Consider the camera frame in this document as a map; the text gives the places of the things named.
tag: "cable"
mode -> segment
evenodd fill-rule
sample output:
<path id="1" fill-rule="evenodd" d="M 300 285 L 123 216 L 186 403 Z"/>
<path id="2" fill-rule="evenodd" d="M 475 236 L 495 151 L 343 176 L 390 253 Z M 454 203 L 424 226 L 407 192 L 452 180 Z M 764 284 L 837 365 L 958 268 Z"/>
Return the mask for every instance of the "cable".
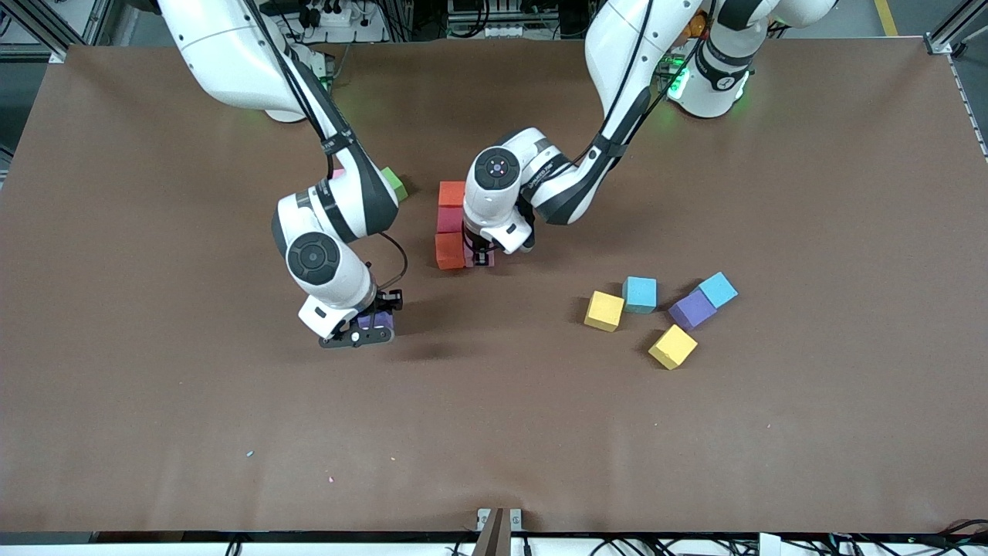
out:
<path id="1" fill-rule="evenodd" d="M 450 31 L 450 35 L 456 37 L 457 39 L 470 39 L 471 37 L 476 37 L 481 31 L 487 27 L 487 22 L 491 17 L 491 3 L 490 0 L 484 0 L 484 3 L 477 8 L 477 22 L 473 24 L 473 29 L 467 32 L 465 35 L 460 35 L 459 33 L 454 33 Z"/>
<path id="2" fill-rule="evenodd" d="M 624 544 L 628 545 L 629 547 L 631 547 L 631 550 L 634 550 L 634 552 L 638 556 L 645 556 L 645 553 L 644 552 L 642 552 L 641 550 L 638 550 L 638 547 L 635 546 L 635 545 L 633 545 L 633 544 L 631 544 L 631 542 L 628 541 L 626 538 L 620 538 L 618 540 L 621 541 L 621 542 L 623 542 Z"/>
<path id="3" fill-rule="evenodd" d="M 288 22 L 288 18 L 285 17 L 285 12 L 283 12 L 282 11 L 282 7 L 278 5 L 278 1 L 276 0 L 275 2 L 272 2 L 271 4 L 273 6 L 275 6 L 275 9 L 276 10 L 278 10 L 278 15 L 282 16 L 282 21 L 284 21 L 285 22 L 285 26 L 288 27 L 288 36 L 291 37 L 291 39 L 293 41 L 295 41 L 296 43 L 299 43 L 299 37 L 295 33 L 295 30 L 291 28 L 291 23 L 289 23 Z"/>
<path id="4" fill-rule="evenodd" d="M 948 527 L 948 528 L 944 529 L 943 531 L 940 531 L 937 534 L 938 535 L 950 535 L 950 534 L 954 534 L 954 533 L 956 533 L 956 532 L 958 532 L 960 530 L 964 530 L 967 527 L 970 527 L 971 525 L 981 525 L 981 524 L 985 524 L 985 523 L 988 523 L 988 519 L 969 519 L 967 521 L 962 521 L 961 523 L 958 523 L 957 525 Z"/>
<path id="5" fill-rule="evenodd" d="M 401 280 L 405 276 L 405 273 L 408 272 L 408 254 L 405 252 L 405 249 L 403 249 L 401 247 L 401 243 L 398 243 L 397 241 L 395 241 L 394 238 L 391 237 L 390 235 L 388 235 L 387 233 L 378 232 L 377 234 L 380 235 L 381 237 L 387 239 L 388 241 L 390 241 L 395 247 L 398 248 L 398 252 L 401 253 L 401 261 L 402 261 L 401 262 L 401 272 L 399 272 L 398 275 L 395 276 L 394 278 L 391 278 L 387 282 L 384 282 L 383 284 L 381 284 L 380 286 L 377 287 L 378 290 L 386 290 L 386 289 L 390 288 L 391 286 L 397 284 L 398 281 Z"/>
<path id="6" fill-rule="evenodd" d="M 631 56 L 627 60 L 627 66 L 624 68 L 624 76 L 621 78 L 620 86 L 617 88 L 617 94 L 615 95 L 614 101 L 611 103 L 611 107 L 608 109 L 607 113 L 604 115 L 604 122 L 601 124 L 601 128 L 597 131 L 597 135 L 602 134 L 604 132 L 604 129 L 608 126 L 608 121 L 611 119 L 611 115 L 614 113 L 615 107 L 618 105 L 618 99 L 620 98 L 621 93 L 624 91 L 624 84 L 627 83 L 627 78 L 631 74 L 631 67 L 634 65 L 635 60 L 638 59 L 638 49 L 641 47 L 641 41 L 645 38 L 645 29 L 648 27 L 648 19 L 652 15 L 652 4 L 653 3 L 654 3 L 654 0 L 648 0 L 648 4 L 645 6 L 645 16 L 642 19 L 642 21 L 641 21 L 641 27 L 638 30 L 638 38 L 634 42 L 634 49 L 631 51 Z M 545 176 L 544 181 L 550 180 L 550 179 L 558 176 L 559 174 L 561 174 L 567 168 L 570 168 L 570 167 L 575 166 L 576 163 L 581 158 L 583 158 L 584 156 L 587 155 L 588 152 L 590 152 L 590 149 L 593 147 L 593 145 L 594 145 L 594 143 L 591 140 L 590 141 L 590 144 L 588 144 L 587 147 L 583 149 L 583 152 L 581 152 L 580 154 L 578 154 L 572 160 L 570 160 L 568 162 L 565 162 L 563 164 L 559 164 L 559 167 L 557 169 L 553 170 L 552 172 L 549 173 L 549 175 Z"/>
<path id="7" fill-rule="evenodd" d="M 258 29 L 261 31 L 262 37 L 267 41 L 267 46 L 271 50 L 271 53 L 275 57 L 275 62 L 278 64 L 279 69 L 282 71 L 282 76 L 288 82 L 288 89 L 291 90 L 292 96 L 295 97 L 295 102 L 298 103 L 299 108 L 302 111 L 302 115 L 309 121 L 309 124 L 315 129 L 317 135 L 319 135 L 319 141 L 326 141 L 326 135 L 322 132 L 322 128 L 319 126 L 318 121 L 316 121 L 315 113 L 312 111 L 312 106 L 309 104 L 308 99 L 305 98 L 305 94 L 302 92 L 301 85 L 295 79 L 295 76 L 291 73 L 288 68 L 288 63 L 285 62 L 285 58 L 282 53 L 278 51 L 275 46 L 275 41 L 271 38 L 271 33 L 268 32 L 268 27 L 264 25 L 264 19 L 261 17 L 260 10 L 252 0 L 242 0 L 242 3 L 247 7 L 247 11 L 253 16 L 254 21 L 257 23 Z M 265 42 L 261 41 L 260 46 L 264 46 Z"/>
<path id="8" fill-rule="evenodd" d="M 340 65 L 336 66 L 336 69 L 333 70 L 333 79 L 336 79 L 343 73 L 343 64 L 347 62 L 347 55 L 350 54 L 350 46 L 352 45 L 353 43 L 347 43 L 347 47 L 343 50 L 343 56 L 340 57 Z"/>
<path id="9" fill-rule="evenodd" d="M 871 539 L 867 538 L 864 535 L 862 535 L 862 539 L 864 539 L 867 542 L 870 542 L 870 543 L 874 544 L 875 546 L 877 546 L 878 548 L 884 550 L 885 552 L 888 552 L 889 556 L 902 556 L 898 552 L 896 552 L 896 551 L 892 550 L 891 548 L 889 548 L 888 546 L 886 546 L 885 543 L 883 543 L 883 542 L 878 542 L 877 540 L 871 540 Z"/>

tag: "green led light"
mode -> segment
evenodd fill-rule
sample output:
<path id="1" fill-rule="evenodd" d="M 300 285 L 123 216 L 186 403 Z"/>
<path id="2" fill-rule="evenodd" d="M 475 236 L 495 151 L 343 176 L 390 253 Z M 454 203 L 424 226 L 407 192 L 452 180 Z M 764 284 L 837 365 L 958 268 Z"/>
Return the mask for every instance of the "green led light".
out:
<path id="1" fill-rule="evenodd" d="M 744 77 L 742 77 L 741 78 L 741 82 L 738 83 L 738 93 L 736 95 L 734 95 L 734 100 L 735 101 L 738 100 L 739 98 L 741 98 L 741 95 L 744 94 L 744 84 L 748 81 L 748 76 L 749 75 L 751 75 L 751 72 L 750 71 L 745 71 L 744 72 Z"/>
<path id="2" fill-rule="evenodd" d="M 683 96 L 683 89 L 686 88 L 687 82 L 690 80 L 690 69 L 688 67 L 683 68 L 682 73 L 679 77 L 673 81 L 673 84 L 669 86 L 669 98 L 673 100 L 679 100 Z"/>

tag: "orange cube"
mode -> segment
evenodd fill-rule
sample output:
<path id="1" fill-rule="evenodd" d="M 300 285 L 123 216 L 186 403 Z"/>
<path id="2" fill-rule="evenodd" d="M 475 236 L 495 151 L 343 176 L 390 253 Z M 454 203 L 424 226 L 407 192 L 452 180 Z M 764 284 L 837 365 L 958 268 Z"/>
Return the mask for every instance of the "orange cube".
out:
<path id="1" fill-rule="evenodd" d="M 465 181 L 439 182 L 439 206 L 462 207 L 463 196 L 466 194 Z"/>
<path id="2" fill-rule="evenodd" d="M 436 234 L 436 264 L 441 270 L 457 270 L 466 267 L 466 258 L 463 256 L 462 233 Z"/>

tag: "purple cube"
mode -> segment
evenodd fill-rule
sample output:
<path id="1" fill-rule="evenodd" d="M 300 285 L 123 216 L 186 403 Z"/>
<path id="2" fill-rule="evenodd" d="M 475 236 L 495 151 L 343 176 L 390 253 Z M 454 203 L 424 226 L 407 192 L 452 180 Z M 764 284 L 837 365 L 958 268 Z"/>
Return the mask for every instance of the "purple cube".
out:
<path id="1" fill-rule="evenodd" d="M 371 316 L 357 317 L 357 326 L 364 330 L 371 327 Z M 391 313 L 377 313 L 373 316 L 373 327 L 388 327 L 394 330 L 394 315 Z"/>
<path id="2" fill-rule="evenodd" d="M 669 308 L 669 316 L 683 330 L 690 331 L 717 312 L 702 291 L 696 290 Z"/>

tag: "black strap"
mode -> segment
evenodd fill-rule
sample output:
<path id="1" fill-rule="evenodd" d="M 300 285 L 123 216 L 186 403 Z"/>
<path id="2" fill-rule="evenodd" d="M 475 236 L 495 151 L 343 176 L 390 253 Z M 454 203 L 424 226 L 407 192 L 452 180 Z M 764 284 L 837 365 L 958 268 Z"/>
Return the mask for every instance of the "black strap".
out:
<path id="1" fill-rule="evenodd" d="M 594 137 L 593 146 L 601 150 L 601 154 L 607 158 L 621 158 L 627 150 L 627 144 L 607 139 L 601 134 Z"/>
<path id="2" fill-rule="evenodd" d="M 717 23 L 732 31 L 744 31 L 750 26 L 752 14 L 763 0 L 724 0 L 717 15 Z"/>
<path id="3" fill-rule="evenodd" d="M 748 71 L 747 67 L 742 67 L 738 71 L 733 73 L 728 73 L 726 71 L 721 71 L 713 66 L 706 60 L 706 56 L 703 55 L 703 50 L 700 51 L 700 55 L 697 56 L 697 70 L 700 75 L 706 78 L 710 82 L 710 87 L 715 91 L 728 91 L 738 82 L 738 79 L 744 76 L 745 72 Z"/>
<path id="4" fill-rule="evenodd" d="M 729 56 L 725 54 L 723 50 L 718 48 L 710 39 L 707 39 L 706 42 L 703 43 L 703 45 L 706 46 L 707 50 L 709 50 L 710 55 L 717 58 L 717 60 L 720 61 L 721 63 L 725 63 L 727 65 L 733 65 L 736 67 L 741 67 L 741 66 L 748 67 L 748 65 L 751 64 L 751 60 L 755 59 L 754 54 L 740 58 Z"/>
<path id="5" fill-rule="evenodd" d="M 346 129 L 323 141 L 322 151 L 326 153 L 326 156 L 331 156 L 349 147 L 351 144 L 354 144 L 354 131 Z"/>

